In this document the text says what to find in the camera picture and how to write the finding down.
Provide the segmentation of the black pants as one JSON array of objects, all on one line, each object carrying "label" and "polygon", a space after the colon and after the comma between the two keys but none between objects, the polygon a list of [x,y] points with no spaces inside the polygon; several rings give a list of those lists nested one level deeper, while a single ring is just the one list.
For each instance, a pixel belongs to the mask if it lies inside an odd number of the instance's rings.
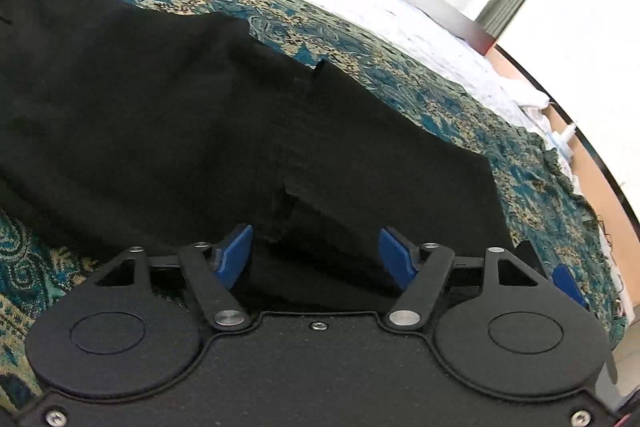
[{"label": "black pants", "polygon": [[254,230],[257,311],[382,311],[378,232],[510,247],[488,160],[245,20],[1,0],[1,207],[56,246],[169,255]]}]

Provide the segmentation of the teal paisley bedspread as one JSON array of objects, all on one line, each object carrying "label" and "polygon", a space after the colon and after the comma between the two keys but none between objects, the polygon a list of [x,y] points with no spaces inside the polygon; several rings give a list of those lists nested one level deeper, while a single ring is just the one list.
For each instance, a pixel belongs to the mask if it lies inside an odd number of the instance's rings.
[{"label": "teal paisley bedspread", "polygon": [[[546,271],[567,265],[611,343],[627,322],[599,243],[596,213],[575,194],[558,156],[533,132],[510,124],[463,88],[369,31],[303,0],[120,0],[136,8],[245,20],[250,35],[307,67],[328,62],[391,109],[447,143],[484,156],[514,248],[534,245]],[[103,259],[56,246],[1,207],[1,405],[16,411],[40,394],[24,351],[39,315]]]}]

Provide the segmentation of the blue white tissue box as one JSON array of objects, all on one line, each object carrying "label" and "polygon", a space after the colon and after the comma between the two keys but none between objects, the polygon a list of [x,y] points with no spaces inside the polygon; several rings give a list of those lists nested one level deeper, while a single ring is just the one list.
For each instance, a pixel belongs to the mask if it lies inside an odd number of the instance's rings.
[{"label": "blue white tissue box", "polygon": [[559,154],[567,161],[571,161],[574,156],[574,152],[570,147],[570,140],[574,138],[575,132],[576,124],[572,122],[568,124],[562,132],[551,131],[548,133],[548,138],[552,146],[556,148]]}]

